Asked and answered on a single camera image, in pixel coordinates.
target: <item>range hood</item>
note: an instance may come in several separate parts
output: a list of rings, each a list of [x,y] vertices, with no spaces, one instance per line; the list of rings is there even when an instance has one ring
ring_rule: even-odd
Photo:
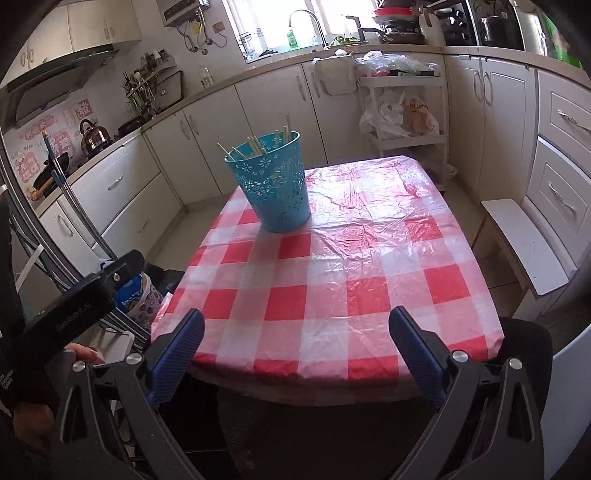
[[[9,82],[0,90],[2,130],[19,128],[64,101],[117,52],[110,44],[87,48],[48,61]]]

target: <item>red plate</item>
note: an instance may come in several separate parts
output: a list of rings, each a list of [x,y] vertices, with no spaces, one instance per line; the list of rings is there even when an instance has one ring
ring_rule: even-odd
[[[402,8],[402,7],[384,7],[378,8],[375,12],[376,17],[381,17],[382,15],[399,15],[405,17],[416,17],[413,11],[410,8]]]

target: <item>blue gripper pad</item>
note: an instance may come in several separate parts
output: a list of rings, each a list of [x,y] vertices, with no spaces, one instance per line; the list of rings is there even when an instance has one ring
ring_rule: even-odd
[[[447,371],[423,338],[423,334],[431,332],[423,332],[403,307],[390,312],[388,323],[390,336],[423,396],[443,405],[447,400]]]
[[[164,344],[158,358],[148,366],[150,391],[147,398],[153,407],[172,400],[204,334],[205,319],[200,311],[193,309],[185,315],[173,333],[158,337],[150,347],[158,349]]]

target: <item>cabinet drawer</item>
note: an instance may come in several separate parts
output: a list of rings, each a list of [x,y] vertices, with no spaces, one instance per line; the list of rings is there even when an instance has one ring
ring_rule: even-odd
[[[78,272],[86,276],[100,270],[99,258],[82,239],[57,202],[41,215],[41,224]]]
[[[527,195],[579,265],[591,242],[591,179],[539,138]]]
[[[158,175],[109,225],[103,238],[117,255],[136,249],[147,255],[181,205],[162,174]],[[92,248],[102,257],[101,248]]]
[[[540,70],[540,135],[591,176],[591,92]]]
[[[81,176],[72,189],[99,232],[156,178],[156,165],[140,135],[115,150]]]

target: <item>appliance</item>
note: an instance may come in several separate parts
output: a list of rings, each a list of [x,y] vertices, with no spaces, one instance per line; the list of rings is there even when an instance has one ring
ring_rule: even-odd
[[[3,131],[19,128],[64,101],[117,52],[111,44],[87,48],[50,60],[9,82],[0,90]]]
[[[173,28],[195,20],[199,8],[209,8],[209,0],[156,0],[156,4],[164,26]]]
[[[90,128],[84,130],[85,125],[90,125]],[[80,122],[80,133],[84,135],[82,142],[80,142],[82,154],[89,160],[113,144],[113,139],[107,129],[99,127],[87,118]]]

